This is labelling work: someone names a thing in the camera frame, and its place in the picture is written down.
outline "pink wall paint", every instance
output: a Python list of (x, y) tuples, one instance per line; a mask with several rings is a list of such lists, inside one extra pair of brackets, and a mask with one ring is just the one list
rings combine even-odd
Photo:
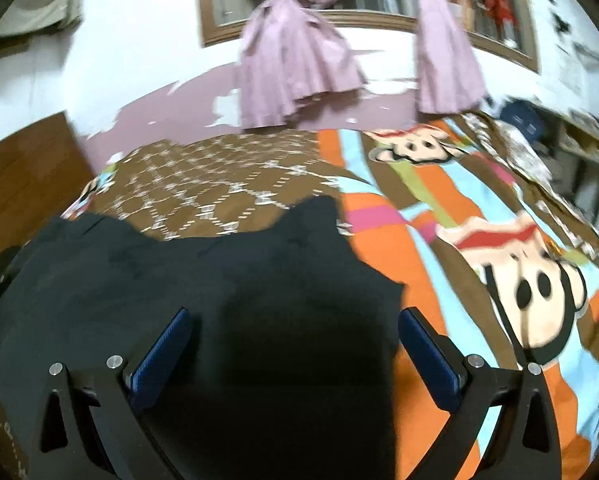
[[(81, 138), (94, 171), (101, 171), (113, 154), (122, 152), (125, 155), (156, 140), (170, 139), (188, 144), (241, 131), (230, 124), (208, 126), (219, 118), (213, 112), (215, 97), (230, 94), (236, 87), (235, 81), (235, 64), (224, 64), (177, 88), (174, 84), (167, 85), (126, 105), (119, 111), (111, 130), (89, 139)], [(348, 92), (326, 95), (304, 108), (298, 120), (289, 127), (305, 130), (408, 128), (415, 123), (415, 117), (413, 90), (390, 95)]]

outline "shelf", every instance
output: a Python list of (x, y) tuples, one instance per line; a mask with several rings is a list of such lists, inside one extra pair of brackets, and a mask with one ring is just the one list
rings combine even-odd
[(547, 114), (554, 119), (564, 121), (564, 123), (566, 123), (567, 127), (570, 126), (571, 128), (577, 128), (578, 130), (581, 130), (583, 133), (585, 133), (587, 136), (592, 137), (595, 141), (599, 142), (599, 133), (598, 132), (593, 132), (592, 130), (589, 130), (588, 128), (584, 128), (583, 126), (574, 123), (573, 120), (568, 115), (551, 110), (551, 108), (547, 108), (544, 105), (541, 105), (536, 102), (530, 102), (530, 103), (531, 103), (531, 106), (533, 108), (535, 108), (536, 111), (538, 111), (540, 113), (543, 112), (544, 114)]
[(599, 158), (595, 158), (592, 155), (589, 155), (584, 150), (577, 150), (576, 148), (569, 148), (567, 146), (562, 146), (561, 144), (557, 146), (559, 150), (562, 152), (570, 153), (571, 155), (577, 156), (579, 158), (583, 158), (588, 162), (592, 162), (593, 164), (599, 165)]

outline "window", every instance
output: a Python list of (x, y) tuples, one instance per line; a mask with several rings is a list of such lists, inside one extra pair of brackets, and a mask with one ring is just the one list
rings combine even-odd
[[(251, 12), (264, 0), (200, 0), (204, 44), (238, 38)], [(473, 46), (515, 61), (537, 72), (531, 14), (526, 0), (510, 0), (516, 23), (499, 27), (480, 0), (450, 0), (464, 16)], [(339, 0), (320, 10), (335, 25), (391, 28), (413, 32), (416, 0)]]

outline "hanging towel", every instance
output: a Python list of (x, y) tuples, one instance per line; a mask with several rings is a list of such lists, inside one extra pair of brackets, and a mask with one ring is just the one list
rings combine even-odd
[(417, 26), (418, 107), (427, 114), (454, 114), (486, 95), (479, 63), (451, 14), (448, 0), (419, 0)]
[(0, 19), (0, 38), (79, 23), (82, 0), (15, 0)]

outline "window frame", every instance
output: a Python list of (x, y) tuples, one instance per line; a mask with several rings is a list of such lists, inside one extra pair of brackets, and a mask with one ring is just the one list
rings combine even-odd
[[(199, 0), (199, 3), (203, 46), (236, 40), (240, 37), (247, 20), (216, 25), (213, 16), (212, 0)], [(499, 43), (499, 41), (492, 40), (476, 32), (467, 31), (468, 38), (475, 48), (513, 61), (533, 72), (539, 72), (537, 46), (529, 1), (515, 0), (515, 3), (520, 39), (528, 54), (508, 48), (504, 44)], [(415, 32), (418, 22), (416, 18), (409, 16), (387, 14), (375, 10), (325, 9), (318, 10), (318, 12), (337, 27), (384, 28), (401, 30), (403, 32)]]

